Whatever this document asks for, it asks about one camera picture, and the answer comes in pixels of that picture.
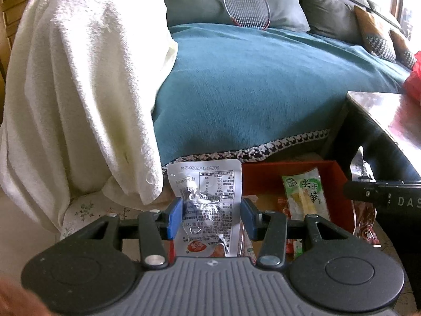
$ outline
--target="wooden door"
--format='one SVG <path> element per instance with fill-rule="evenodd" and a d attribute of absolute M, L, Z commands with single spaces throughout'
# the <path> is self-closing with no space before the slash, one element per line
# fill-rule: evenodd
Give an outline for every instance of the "wooden door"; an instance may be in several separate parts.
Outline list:
<path fill-rule="evenodd" d="M 3 121 L 6 73 L 10 51 L 26 4 L 29 0 L 1 0 L 0 20 L 0 122 Z"/>

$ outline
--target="white towel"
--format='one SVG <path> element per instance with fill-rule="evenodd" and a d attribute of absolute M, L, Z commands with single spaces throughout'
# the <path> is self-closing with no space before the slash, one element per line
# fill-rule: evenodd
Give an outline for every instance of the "white towel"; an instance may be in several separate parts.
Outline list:
<path fill-rule="evenodd" d="M 56 231 L 99 191 L 142 209 L 163 175 L 151 112 L 177 54 L 164 0 L 30 0 L 10 58 L 0 184 Z"/>

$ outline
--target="brown patterned pillow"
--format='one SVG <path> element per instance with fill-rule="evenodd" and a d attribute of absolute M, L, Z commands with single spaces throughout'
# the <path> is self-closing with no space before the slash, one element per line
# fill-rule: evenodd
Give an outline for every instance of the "brown patterned pillow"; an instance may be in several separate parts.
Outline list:
<path fill-rule="evenodd" d="M 389 29 L 374 15 L 359 6 L 354 7 L 365 49 L 381 59 L 395 63 L 396 54 Z"/>
<path fill-rule="evenodd" d="M 394 30 L 390 30 L 390 37 L 393 41 L 397 60 L 408 69 L 412 70 L 416 59 L 414 57 L 414 53 L 409 48 L 408 40 L 402 33 L 398 33 Z"/>

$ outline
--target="red oval logo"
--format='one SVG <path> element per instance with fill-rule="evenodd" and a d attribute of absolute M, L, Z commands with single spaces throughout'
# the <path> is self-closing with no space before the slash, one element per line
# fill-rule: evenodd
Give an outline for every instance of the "red oval logo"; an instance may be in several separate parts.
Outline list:
<path fill-rule="evenodd" d="M 201 242 L 194 240 L 190 242 L 190 244 L 187 246 L 187 249 L 191 252 L 201 252 L 206 248 L 205 244 L 202 244 Z"/>

